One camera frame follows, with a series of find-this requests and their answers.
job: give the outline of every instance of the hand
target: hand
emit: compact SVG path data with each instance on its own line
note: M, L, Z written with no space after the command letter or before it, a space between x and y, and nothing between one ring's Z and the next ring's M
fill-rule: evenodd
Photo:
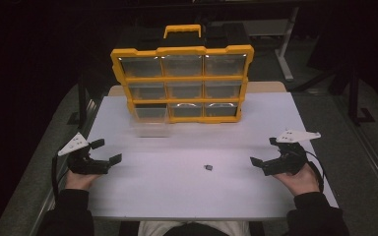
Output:
M320 192L317 176L311 167L306 163L295 175L289 173L274 175L279 179L294 195L301 195L312 192Z
M88 191L92 182L100 175L81 175L75 174L71 170L67 172L65 189L77 189Z

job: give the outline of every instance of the white table surface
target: white table surface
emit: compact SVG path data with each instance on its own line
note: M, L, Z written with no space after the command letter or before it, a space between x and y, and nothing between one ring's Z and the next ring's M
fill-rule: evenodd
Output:
M269 220L294 209L281 182L252 166L250 156L280 156L270 137L305 131L288 92L247 93L238 123L169 124L168 138L139 138L125 96L104 98L88 141L105 139L94 159L122 153L122 162L96 180L95 217L133 220ZM309 141L300 142L314 153ZM319 166L313 156L308 158ZM204 168L212 165L213 170ZM337 207L325 180L325 195Z

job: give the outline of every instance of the yellow storage organizer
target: yellow storage organizer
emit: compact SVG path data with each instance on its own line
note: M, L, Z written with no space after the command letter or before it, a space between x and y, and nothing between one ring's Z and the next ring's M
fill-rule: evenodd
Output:
M142 122L237 122L253 60L243 24L124 30L111 59Z

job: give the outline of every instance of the black sleeve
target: black sleeve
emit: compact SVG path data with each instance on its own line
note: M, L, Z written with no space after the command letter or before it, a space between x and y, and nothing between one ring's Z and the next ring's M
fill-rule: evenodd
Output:
M45 214L37 235L94 235L94 220L88 210L88 200L87 191L61 191L56 207Z
M294 198L296 210L287 214L289 236L349 235L343 211L331 207L322 193L308 193Z

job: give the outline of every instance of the person's arm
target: person's arm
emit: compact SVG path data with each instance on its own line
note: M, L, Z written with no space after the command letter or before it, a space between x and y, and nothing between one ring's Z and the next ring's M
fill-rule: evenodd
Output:
M296 209L287 214L289 236L349 235L343 211L331 207L319 192L316 175L308 164L295 175L278 174L275 178L294 195Z
M39 225L38 236L94 235L94 220L88 210L89 188L99 175L67 173L66 187L53 210Z

